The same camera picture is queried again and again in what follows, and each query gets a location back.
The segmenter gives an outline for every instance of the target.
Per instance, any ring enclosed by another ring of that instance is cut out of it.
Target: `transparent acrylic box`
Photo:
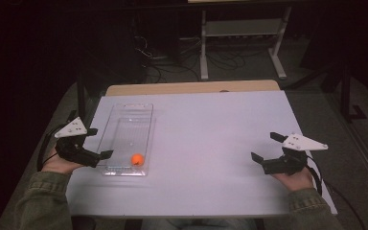
[[[103,175],[146,175],[148,173],[148,145],[153,105],[150,103],[116,104],[107,122],[98,152],[113,150],[103,162]],[[131,156],[140,153],[144,164],[135,166]]]

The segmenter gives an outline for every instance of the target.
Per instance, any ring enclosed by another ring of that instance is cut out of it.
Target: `orange ball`
[[[132,157],[130,157],[130,162],[132,166],[143,166],[145,157],[140,153],[134,153]]]

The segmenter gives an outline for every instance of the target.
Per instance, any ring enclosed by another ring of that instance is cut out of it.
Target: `desk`
[[[112,106],[129,103],[154,105],[149,174],[103,176],[100,167],[76,170],[67,191],[72,215],[263,218],[288,213],[287,190],[250,157],[250,151],[267,159],[282,154],[270,131],[301,133],[275,81],[112,86],[93,119],[99,131],[86,139],[88,150],[98,148]],[[326,189],[323,197],[336,213]]]

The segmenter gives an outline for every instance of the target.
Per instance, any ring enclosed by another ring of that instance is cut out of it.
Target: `green jacket sleeve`
[[[291,229],[339,230],[343,229],[331,213],[327,202],[315,189],[305,189],[289,194]]]
[[[37,172],[16,205],[20,229],[72,229],[65,191],[70,175]]]

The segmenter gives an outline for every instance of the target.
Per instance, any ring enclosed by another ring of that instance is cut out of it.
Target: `person's right hand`
[[[312,175],[307,168],[293,175],[278,173],[272,176],[282,182],[290,192],[313,188]]]

